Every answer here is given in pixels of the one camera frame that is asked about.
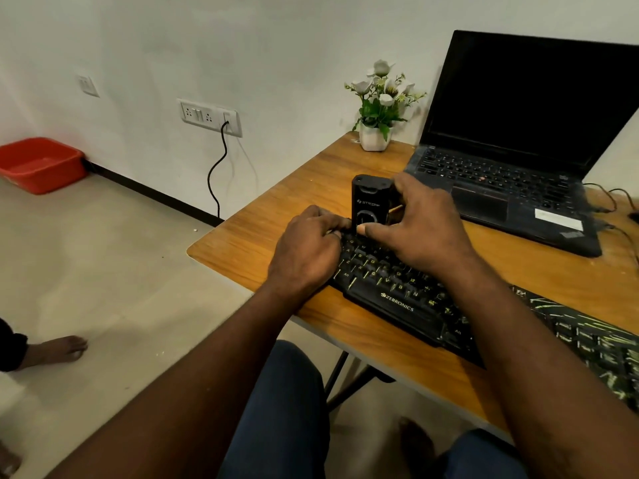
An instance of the foot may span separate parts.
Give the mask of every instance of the foot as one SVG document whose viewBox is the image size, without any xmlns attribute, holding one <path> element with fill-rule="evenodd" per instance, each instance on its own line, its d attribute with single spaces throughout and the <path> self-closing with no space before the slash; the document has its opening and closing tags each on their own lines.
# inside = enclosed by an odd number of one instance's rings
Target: foot
<svg viewBox="0 0 639 479">
<path fill-rule="evenodd" d="M 435 461 L 435 445 L 428 434 L 409 418 L 399 419 L 399 443 L 411 479 L 425 479 Z"/>
<path fill-rule="evenodd" d="M 18 470 L 22 459 L 0 442 L 0 477 L 10 477 Z"/>
<path fill-rule="evenodd" d="M 20 363 L 19 370 L 36 365 L 75 362 L 82 357 L 88 344 L 79 336 L 66 336 L 40 344 L 30 344 Z"/>
</svg>

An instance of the red plastic basin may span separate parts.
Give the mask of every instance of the red plastic basin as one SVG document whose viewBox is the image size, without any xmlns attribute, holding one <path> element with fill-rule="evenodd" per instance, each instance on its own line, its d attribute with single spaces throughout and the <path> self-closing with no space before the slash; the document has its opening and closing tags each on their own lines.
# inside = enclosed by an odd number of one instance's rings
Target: red plastic basin
<svg viewBox="0 0 639 479">
<path fill-rule="evenodd" d="M 0 146 L 0 175 L 41 195 L 84 178 L 83 156 L 82 151 L 52 139 L 23 139 Z"/>
</svg>

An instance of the forearm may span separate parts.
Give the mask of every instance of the forearm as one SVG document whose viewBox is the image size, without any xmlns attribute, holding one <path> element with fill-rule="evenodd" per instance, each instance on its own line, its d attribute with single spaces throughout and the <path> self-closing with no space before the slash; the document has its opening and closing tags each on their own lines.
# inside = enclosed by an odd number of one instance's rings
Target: forearm
<svg viewBox="0 0 639 479">
<path fill-rule="evenodd" d="M 544 477 L 628 476 L 639 420 L 479 257 L 444 277 L 468 316 L 519 450 Z"/>
<path fill-rule="evenodd" d="M 300 304 L 260 288 L 49 477 L 215 477 L 277 335 Z"/>
</svg>

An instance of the black baseboard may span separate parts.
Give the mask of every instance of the black baseboard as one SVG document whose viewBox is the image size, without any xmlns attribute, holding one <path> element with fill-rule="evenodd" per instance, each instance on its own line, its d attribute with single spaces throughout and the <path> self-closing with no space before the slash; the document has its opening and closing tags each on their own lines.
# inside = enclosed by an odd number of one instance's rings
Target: black baseboard
<svg viewBox="0 0 639 479">
<path fill-rule="evenodd" d="M 186 204 L 185 202 L 181 202 L 178 199 L 170 197 L 169 195 L 165 195 L 162 192 L 158 192 L 153 188 L 150 188 L 142 183 L 138 183 L 137 181 L 132 180 L 131 178 L 127 178 L 126 176 L 122 176 L 116 172 L 108 170 L 107 168 L 101 167 L 100 165 L 96 165 L 91 161 L 83 160 L 84 167 L 90 171 L 91 173 L 95 173 L 96 175 L 104 176 L 111 181 L 114 181 L 117 184 L 121 184 L 122 186 L 126 186 L 130 190 L 134 192 L 138 192 L 145 197 L 150 198 L 151 200 L 155 200 L 156 202 L 160 202 L 167 207 L 171 207 L 174 210 L 182 212 L 189 217 L 193 217 L 200 222 L 204 222 L 205 224 L 212 225 L 213 227 L 217 227 L 224 220 L 216 217 L 215 215 L 211 215 L 199 208 L 195 208 L 191 205 Z"/>
</svg>

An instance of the hand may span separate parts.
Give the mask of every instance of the hand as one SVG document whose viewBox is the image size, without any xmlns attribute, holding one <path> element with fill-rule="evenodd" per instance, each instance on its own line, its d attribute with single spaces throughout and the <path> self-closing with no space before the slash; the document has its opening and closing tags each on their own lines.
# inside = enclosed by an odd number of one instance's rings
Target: hand
<svg viewBox="0 0 639 479">
<path fill-rule="evenodd" d="M 394 177 L 406 204 L 404 218 L 395 225 L 362 224 L 365 234 L 395 252 L 403 262 L 443 279 L 447 273 L 476 258 L 450 194 L 421 184 L 407 173 Z"/>
<path fill-rule="evenodd" d="M 348 218 L 311 205 L 294 217 L 277 242 L 266 284 L 286 296 L 307 299 L 335 272 L 341 251 L 339 229 Z"/>
</svg>

